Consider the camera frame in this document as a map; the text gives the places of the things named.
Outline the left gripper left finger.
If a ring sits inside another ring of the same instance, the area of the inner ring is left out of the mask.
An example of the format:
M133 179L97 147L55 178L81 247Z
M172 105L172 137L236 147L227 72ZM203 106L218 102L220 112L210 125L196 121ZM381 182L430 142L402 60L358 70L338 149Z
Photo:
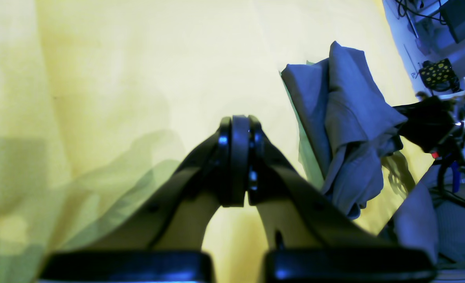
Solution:
M202 252L219 207L243 206L243 117L223 118L128 220L80 250L50 257L42 283L212 283Z

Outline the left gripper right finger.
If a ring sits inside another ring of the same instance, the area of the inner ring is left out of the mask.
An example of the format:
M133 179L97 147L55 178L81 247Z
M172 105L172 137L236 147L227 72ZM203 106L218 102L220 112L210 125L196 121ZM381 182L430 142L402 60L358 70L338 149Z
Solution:
M427 254L353 224L306 179L248 117L247 193L268 240L261 283L429 283Z

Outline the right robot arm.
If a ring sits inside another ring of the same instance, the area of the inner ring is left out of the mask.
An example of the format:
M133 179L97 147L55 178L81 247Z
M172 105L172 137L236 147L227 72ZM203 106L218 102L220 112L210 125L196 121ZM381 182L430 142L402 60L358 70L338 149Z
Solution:
M399 134L435 154L437 194L465 208L465 89L395 109L407 117Z

